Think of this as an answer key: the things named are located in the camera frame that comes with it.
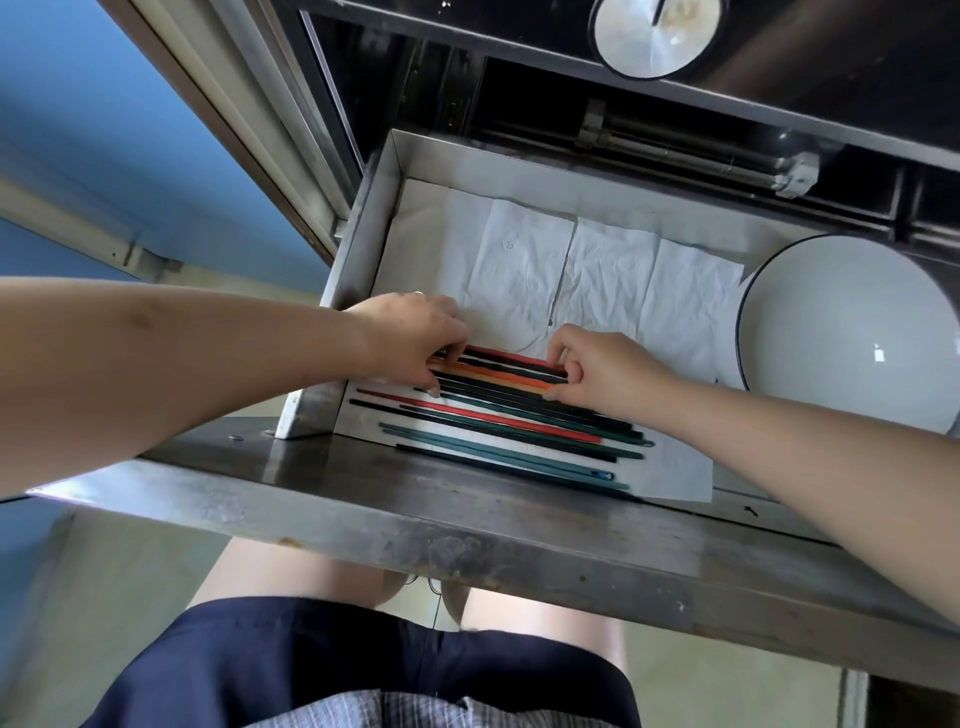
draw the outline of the bowl rim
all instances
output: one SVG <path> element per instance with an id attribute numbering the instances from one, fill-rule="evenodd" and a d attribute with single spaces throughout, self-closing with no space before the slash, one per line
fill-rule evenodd
<path id="1" fill-rule="evenodd" d="M 809 242 L 810 240 L 816 240 L 821 237 L 851 237 L 856 240 L 865 240 L 869 243 L 878 245 L 880 248 L 888 250 L 891 253 L 894 253 L 896 255 L 902 255 L 907 260 L 909 260 L 911 264 L 915 265 L 917 269 L 921 273 L 923 273 L 927 277 L 927 279 L 933 283 L 934 286 L 936 286 L 937 290 L 940 292 L 940 295 L 943 296 L 944 301 L 947 302 L 947 305 L 949 306 L 950 310 L 953 312 L 953 317 L 957 322 L 957 326 L 960 327 L 960 311 L 957 310 L 956 304 L 954 304 L 953 300 L 944 290 L 944 287 L 940 284 L 940 281 L 936 280 L 933 276 L 931 276 L 930 273 L 922 265 L 914 261 L 910 257 L 910 255 L 907 255 L 905 252 L 896 250 L 891 246 L 885 245 L 879 241 L 872 240 L 869 237 L 860 237 L 859 235 L 850 235 L 843 232 L 821 232 L 816 235 L 809 235 L 808 237 L 801 238 L 800 240 L 796 240 L 790 243 L 789 245 L 784 246 L 783 248 L 780 248 L 773 255 L 771 255 L 766 260 L 764 260 L 763 263 L 760 265 L 760 267 L 757 268 L 751 274 L 750 278 L 747 281 L 747 287 L 744 290 L 743 295 L 740 296 L 740 302 L 737 305 L 737 309 L 736 309 L 736 321 L 733 326 L 733 338 L 734 338 L 733 343 L 734 343 L 734 350 L 736 351 L 736 369 L 740 374 L 740 383 L 743 385 L 743 389 L 746 392 L 750 392 L 751 389 L 750 389 L 750 384 L 747 382 L 747 376 L 743 371 L 743 357 L 740 354 L 740 319 L 743 316 L 743 309 L 744 309 L 744 306 L 746 306 L 747 298 L 750 296 L 750 291 L 754 287 L 754 283 L 756 283 L 756 280 L 760 277 L 760 274 L 763 273 L 763 270 L 768 265 L 770 265 L 770 263 L 772 263 L 774 260 L 780 257 L 780 255 L 782 255 L 783 253 L 786 253 L 788 250 L 800 245 L 801 243 L 806 243 L 806 242 Z M 954 418 L 953 424 L 955 425 L 958 421 L 960 421 L 960 409 L 958 409 L 957 411 L 957 416 Z"/>

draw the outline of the left hand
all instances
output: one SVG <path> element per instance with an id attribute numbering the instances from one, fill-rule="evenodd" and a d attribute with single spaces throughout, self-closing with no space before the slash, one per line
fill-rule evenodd
<path id="1" fill-rule="evenodd" d="M 426 360 L 446 347 L 453 362 L 464 352 L 469 329 L 457 318 L 457 302 L 447 296 L 388 293 L 348 308 L 359 325 L 360 376 L 422 387 L 434 397 L 440 382 Z"/>

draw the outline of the leg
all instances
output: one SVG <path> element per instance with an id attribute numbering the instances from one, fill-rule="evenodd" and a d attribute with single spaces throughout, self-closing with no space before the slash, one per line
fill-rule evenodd
<path id="1" fill-rule="evenodd" d="M 623 622 L 619 619 L 470 589 L 461 626 L 467 630 L 495 629 L 572 644 L 599 655 L 627 674 L 627 646 Z"/>
<path id="2" fill-rule="evenodd" d="M 405 580 L 405 574 L 299 548 L 231 539 L 190 606 L 232 596 L 306 596 L 373 609 Z"/>

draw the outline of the forearm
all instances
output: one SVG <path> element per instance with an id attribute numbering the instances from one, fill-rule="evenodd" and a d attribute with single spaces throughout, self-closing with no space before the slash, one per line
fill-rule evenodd
<path id="1" fill-rule="evenodd" d="M 689 382 L 663 411 L 650 426 L 747 477 L 960 622 L 960 443 Z"/>
<path id="2" fill-rule="evenodd" d="M 0 496 L 354 374 L 345 313 L 186 288 L 0 282 Z"/>

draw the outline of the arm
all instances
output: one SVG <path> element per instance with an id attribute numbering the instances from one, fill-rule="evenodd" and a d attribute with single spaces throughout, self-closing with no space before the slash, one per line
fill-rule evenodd
<path id="1" fill-rule="evenodd" d="M 960 623 L 960 442 L 673 375 L 620 334 L 561 328 L 548 397 L 647 425 L 749 478 Z"/>
<path id="2" fill-rule="evenodd" d="M 455 302 L 414 294 L 334 311 L 140 283 L 2 279 L 0 311 L 0 497 L 319 382 L 436 388 L 427 357 L 467 338 Z"/>

